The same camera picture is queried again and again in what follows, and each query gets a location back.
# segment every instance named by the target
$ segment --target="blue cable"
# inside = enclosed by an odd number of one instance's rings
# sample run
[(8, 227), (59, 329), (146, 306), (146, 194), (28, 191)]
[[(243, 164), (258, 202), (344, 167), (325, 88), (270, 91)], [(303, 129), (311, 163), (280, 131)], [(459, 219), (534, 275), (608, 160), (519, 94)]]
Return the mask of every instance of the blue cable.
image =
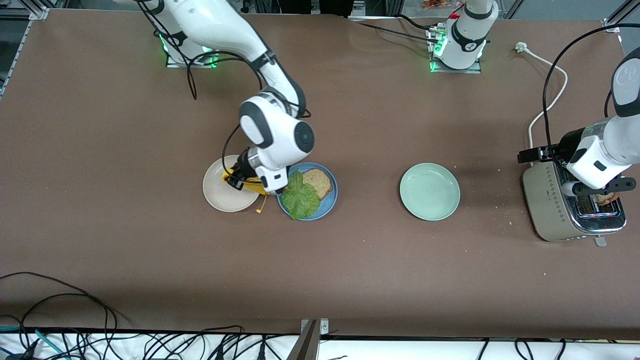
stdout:
[[(64, 351), (60, 350), (60, 348), (57, 347), (56, 344), (52, 343), (49, 339), (47, 339), (40, 331), (36, 330), (35, 333), (42, 341), (44, 341), (47, 345), (49, 345), (53, 350), (57, 351), (60, 355), (64, 354)], [(71, 360), (71, 357), (69, 356), (65, 356), (65, 358), (67, 360)]]
[(3, 347), (0, 347), (0, 351), (6, 352), (7, 354), (9, 354), (9, 356), (12, 356), (12, 357), (16, 358), (16, 360), (20, 360), (18, 355), (14, 354), (13, 352), (10, 352), (9, 350), (7, 350), (7, 349), (5, 349)]

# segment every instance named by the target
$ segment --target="gray floor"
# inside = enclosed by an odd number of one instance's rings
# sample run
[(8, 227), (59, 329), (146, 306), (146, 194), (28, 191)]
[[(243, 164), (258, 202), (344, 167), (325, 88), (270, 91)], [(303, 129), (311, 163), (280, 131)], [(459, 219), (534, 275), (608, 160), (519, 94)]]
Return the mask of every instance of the gray floor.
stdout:
[[(457, 6), (457, 0), (450, 0)], [(514, 0), (503, 0), (505, 9)], [(241, 0), (229, 0), (240, 8)], [(623, 0), (525, 0), (514, 19), (539, 20), (601, 20), (611, 14)], [(405, 0), (403, 13), (409, 16), (447, 16), (450, 8), (425, 11), (423, 0)], [(103, 10), (136, 10), (137, 6), (123, 6), (111, 0), (70, 0), (70, 5), (78, 8)], [(640, 22), (640, 11), (633, 13), (625, 22)], [(22, 38), (25, 22), (0, 20), (0, 78), (5, 78), (11, 65), (18, 43)], [(640, 47), (640, 29), (623, 29), (621, 33), (626, 53)]]

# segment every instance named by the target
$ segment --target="white plug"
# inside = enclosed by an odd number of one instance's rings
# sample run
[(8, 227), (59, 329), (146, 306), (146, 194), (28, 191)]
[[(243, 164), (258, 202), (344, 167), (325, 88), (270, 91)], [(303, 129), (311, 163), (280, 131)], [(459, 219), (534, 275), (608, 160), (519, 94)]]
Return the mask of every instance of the white plug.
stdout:
[(515, 49), (518, 53), (529, 52), (529, 49), (527, 49), (527, 43), (522, 41), (516, 44)]

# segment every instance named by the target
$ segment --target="white plate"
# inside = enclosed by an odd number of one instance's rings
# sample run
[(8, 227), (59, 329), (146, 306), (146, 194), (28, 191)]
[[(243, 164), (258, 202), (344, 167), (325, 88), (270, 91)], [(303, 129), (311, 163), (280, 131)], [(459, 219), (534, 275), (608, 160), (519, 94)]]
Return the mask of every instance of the white plate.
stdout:
[[(228, 167), (236, 163), (238, 155), (225, 156), (225, 165)], [(209, 167), (202, 181), (204, 197), (214, 208), (226, 213), (244, 210), (258, 199), (257, 192), (243, 188), (238, 191), (227, 183), (222, 182), (222, 159), (218, 159)]]

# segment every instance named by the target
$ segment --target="plate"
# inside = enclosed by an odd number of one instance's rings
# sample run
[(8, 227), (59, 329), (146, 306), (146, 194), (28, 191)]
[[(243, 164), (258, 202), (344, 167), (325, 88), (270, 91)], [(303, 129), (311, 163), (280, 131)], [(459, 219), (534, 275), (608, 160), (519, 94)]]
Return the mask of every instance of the plate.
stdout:
[[(225, 156), (225, 165), (232, 166), (236, 163), (238, 155)], [(222, 159), (218, 159), (209, 167), (202, 181), (202, 192), (209, 204), (226, 213), (244, 210), (258, 199), (257, 192), (243, 188), (238, 191), (227, 183), (222, 182)]]
[[(331, 180), (331, 190), (320, 202), (320, 207), (318, 208), (318, 210), (309, 217), (301, 218), (301, 221), (317, 220), (325, 216), (329, 211), (331, 211), (331, 209), (333, 209), (335, 202), (338, 200), (338, 183), (335, 181), (335, 177), (333, 176), (333, 174), (326, 167), (316, 163), (297, 163), (289, 169), (289, 175), (293, 174), (297, 170), (300, 170), (300, 172), (304, 174), (305, 172), (313, 168), (322, 170), (329, 177), (329, 180)], [(282, 204), (282, 194), (278, 194), (278, 203), (280, 204), (282, 210), (284, 210), (284, 212), (288, 215), (289, 211)]]
[(422, 163), (404, 173), (400, 182), (400, 198), (416, 217), (437, 221), (447, 218), (458, 208), (460, 186), (446, 168)]

